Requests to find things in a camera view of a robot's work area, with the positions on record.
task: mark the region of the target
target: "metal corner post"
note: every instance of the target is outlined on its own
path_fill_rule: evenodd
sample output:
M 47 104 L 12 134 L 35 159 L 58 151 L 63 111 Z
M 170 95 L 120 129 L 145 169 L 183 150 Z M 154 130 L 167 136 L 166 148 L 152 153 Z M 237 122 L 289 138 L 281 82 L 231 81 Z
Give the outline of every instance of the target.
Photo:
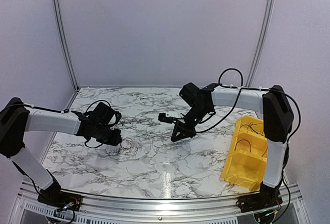
M 77 78 L 73 70 L 73 64 L 71 61 L 71 56 L 67 44 L 67 40 L 65 38 L 64 34 L 64 26 L 63 26 L 63 21 L 62 21 L 62 16 L 61 16 L 61 11 L 59 7 L 59 0 L 52 0 L 53 1 L 53 6 L 54 6 L 54 14 L 55 14 L 55 20 L 56 20 L 56 26 L 59 34 L 59 39 L 61 43 L 61 47 L 63 50 L 63 56 L 65 60 L 65 64 L 68 69 L 70 81 L 72 84 L 73 89 L 77 92 L 79 90 L 79 86 L 77 83 Z
M 254 77 L 256 75 L 256 72 L 257 72 L 257 68 L 258 68 L 258 65 L 260 62 L 260 58 L 261 58 L 262 48 L 265 43 L 266 34 L 267 34 L 267 31 L 268 31 L 268 28 L 270 25 L 270 21 L 271 21 L 273 7 L 274 7 L 274 0 L 267 0 L 265 15 L 263 17 L 263 22 L 262 22 L 262 27 L 261 27 L 258 44 L 256 47 L 256 51 L 254 53 L 254 58 L 252 60 L 251 68 L 250 68 L 250 71 L 249 71 L 249 74 L 247 77 L 247 81 L 246 81 L 247 87 L 251 87 Z

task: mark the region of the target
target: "white wall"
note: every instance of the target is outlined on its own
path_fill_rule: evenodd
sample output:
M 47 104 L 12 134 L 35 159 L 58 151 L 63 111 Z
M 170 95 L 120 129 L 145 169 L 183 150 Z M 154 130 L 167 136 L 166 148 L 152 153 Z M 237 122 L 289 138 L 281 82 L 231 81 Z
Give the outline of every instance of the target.
M 228 67 L 247 76 L 266 0 L 60 0 L 60 5 L 80 85 L 181 87 L 215 82 Z
M 62 109 L 73 94 L 52 0 L 0 0 L 0 109 L 14 96 Z M 49 133 L 29 132 L 25 144 L 39 158 Z M 8 223 L 22 176 L 0 155 L 0 223 Z
M 300 106 L 287 174 L 311 223 L 330 221 L 329 73 L 330 0 L 276 0 L 254 86 L 280 84 Z

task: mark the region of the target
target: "robotic arm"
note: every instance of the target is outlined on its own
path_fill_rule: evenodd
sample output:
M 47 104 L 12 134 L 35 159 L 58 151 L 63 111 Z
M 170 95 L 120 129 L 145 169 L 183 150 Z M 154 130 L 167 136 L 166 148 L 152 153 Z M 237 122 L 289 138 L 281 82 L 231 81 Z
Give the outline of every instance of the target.
M 188 83 L 179 95 L 191 107 L 190 111 L 186 115 L 160 113 L 158 119 L 175 124 L 171 141 L 177 142 L 203 133 L 204 131 L 196 131 L 195 127 L 206 114 L 214 113 L 214 106 L 232 106 L 263 114 L 264 133 L 268 140 L 266 174 L 260 186 L 260 193 L 242 196 L 238 201 L 242 212 L 260 210 L 282 203 L 278 189 L 283 180 L 283 168 L 288 160 L 287 136 L 291 132 L 293 122 L 293 111 L 283 92 L 283 88 L 278 85 L 266 91 L 232 88 L 216 83 L 199 89 L 193 83 Z
M 115 116 L 114 124 L 109 124 Z M 13 98 L 0 113 L 0 153 L 9 158 L 17 169 L 40 187 L 38 201 L 61 206 L 80 195 L 61 191 L 61 186 L 38 160 L 30 153 L 23 142 L 25 131 L 53 131 L 83 136 L 87 141 L 92 137 L 101 144 L 116 146 L 121 143 L 121 131 L 113 129 L 121 114 L 100 102 L 93 111 L 87 113 L 54 111 L 23 104 Z

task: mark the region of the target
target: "yellow bin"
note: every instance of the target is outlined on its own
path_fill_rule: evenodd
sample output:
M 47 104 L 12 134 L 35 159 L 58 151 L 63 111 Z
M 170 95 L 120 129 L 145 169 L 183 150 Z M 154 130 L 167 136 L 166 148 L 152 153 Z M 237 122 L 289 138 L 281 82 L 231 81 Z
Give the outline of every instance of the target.
M 258 190 L 266 171 L 267 148 L 263 120 L 251 116 L 240 118 L 221 178 L 250 191 Z

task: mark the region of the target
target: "marble table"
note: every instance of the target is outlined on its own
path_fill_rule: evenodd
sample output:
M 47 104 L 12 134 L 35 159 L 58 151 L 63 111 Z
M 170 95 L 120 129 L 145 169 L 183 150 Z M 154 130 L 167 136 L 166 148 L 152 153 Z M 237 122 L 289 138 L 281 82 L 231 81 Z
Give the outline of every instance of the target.
M 158 113 L 190 107 L 177 88 L 84 88 L 71 109 L 84 112 L 89 104 L 108 100 L 123 117 L 118 124 L 121 146 L 84 146 L 85 139 L 57 133 L 43 166 L 63 188 L 85 193 L 133 198 L 204 198 L 248 192 L 220 179 L 236 120 L 248 110 L 235 109 L 220 125 L 192 139 L 173 143 L 174 125 L 160 123 Z M 203 130 L 216 123 L 230 107 L 198 125 Z M 98 143 L 91 140 L 89 146 Z

